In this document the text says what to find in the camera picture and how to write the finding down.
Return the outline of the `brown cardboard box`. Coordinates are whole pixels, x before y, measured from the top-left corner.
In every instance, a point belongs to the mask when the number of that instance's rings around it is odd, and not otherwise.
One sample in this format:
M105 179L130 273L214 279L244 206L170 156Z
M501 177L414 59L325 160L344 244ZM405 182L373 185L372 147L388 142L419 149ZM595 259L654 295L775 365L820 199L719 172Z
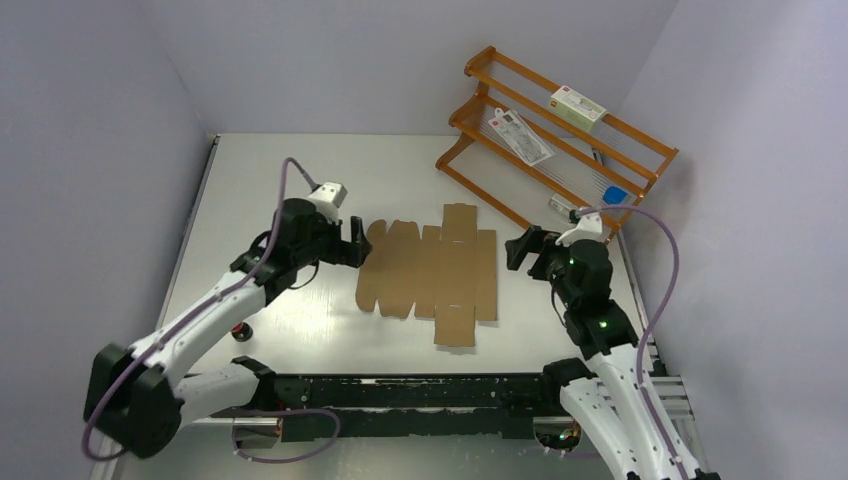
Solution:
M478 208L445 204L440 225L384 219L366 238L373 251L355 290L360 311L384 318L431 320L433 343L475 345L480 322L497 320L497 233L479 229Z

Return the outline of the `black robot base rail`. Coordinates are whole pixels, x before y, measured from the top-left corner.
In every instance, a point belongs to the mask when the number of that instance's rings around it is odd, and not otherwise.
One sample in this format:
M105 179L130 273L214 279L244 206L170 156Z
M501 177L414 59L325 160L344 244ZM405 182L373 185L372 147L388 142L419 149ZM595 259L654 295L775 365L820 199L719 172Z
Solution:
M297 416L282 441L328 438L497 435L533 440L534 422L568 417L541 373L439 375L279 374L263 394L260 415L327 409L336 420Z

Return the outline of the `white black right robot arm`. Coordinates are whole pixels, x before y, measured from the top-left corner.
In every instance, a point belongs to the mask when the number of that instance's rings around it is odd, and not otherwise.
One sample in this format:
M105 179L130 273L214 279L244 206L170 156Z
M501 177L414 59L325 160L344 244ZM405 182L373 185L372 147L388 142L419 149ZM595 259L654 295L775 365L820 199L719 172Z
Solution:
M607 246L580 239L568 246L538 226L505 243L516 271L536 255L528 274L547 282L560 319L580 357L547 365L539 391L550 413L567 412L617 479L715 479L681 439L644 365L645 348L611 297Z

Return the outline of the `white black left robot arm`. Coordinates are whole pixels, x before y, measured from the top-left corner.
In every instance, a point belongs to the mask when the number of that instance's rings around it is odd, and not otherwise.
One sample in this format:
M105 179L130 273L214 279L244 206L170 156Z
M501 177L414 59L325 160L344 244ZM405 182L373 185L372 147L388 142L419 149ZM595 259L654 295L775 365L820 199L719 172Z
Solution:
M227 409L261 416L277 407L276 374L248 357L212 372L189 370L227 335L293 288L300 270L321 264L361 267L373 247L363 221L350 219L348 240L333 202L283 200L269 230L257 235L218 282L171 323L129 347L111 343L94 357L83 410L83 453L99 431L120 453L150 458L179 430Z

